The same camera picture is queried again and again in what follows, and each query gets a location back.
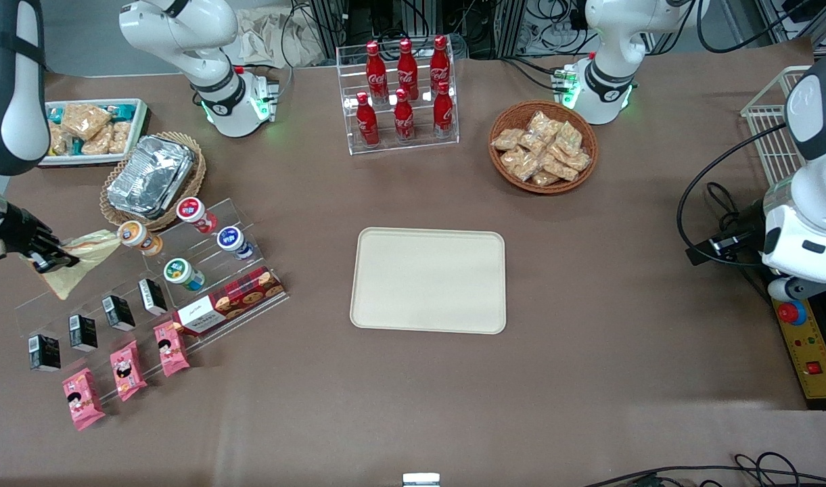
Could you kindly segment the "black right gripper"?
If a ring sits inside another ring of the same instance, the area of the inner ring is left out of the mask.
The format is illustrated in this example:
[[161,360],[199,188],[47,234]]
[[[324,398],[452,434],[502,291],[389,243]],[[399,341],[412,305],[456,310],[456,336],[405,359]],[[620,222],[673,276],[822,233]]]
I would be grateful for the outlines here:
[[79,263],[47,226],[31,212],[12,203],[0,205],[0,258],[23,254],[38,274],[56,271],[66,263]]

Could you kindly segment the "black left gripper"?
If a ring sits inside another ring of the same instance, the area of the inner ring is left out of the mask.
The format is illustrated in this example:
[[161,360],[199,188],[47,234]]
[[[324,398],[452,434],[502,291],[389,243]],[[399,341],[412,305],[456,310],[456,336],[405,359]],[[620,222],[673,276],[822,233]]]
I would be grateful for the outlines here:
[[762,262],[765,235],[763,203],[752,202],[739,212],[728,210],[722,216],[722,231],[707,243],[688,247],[686,256],[694,267],[707,262]]

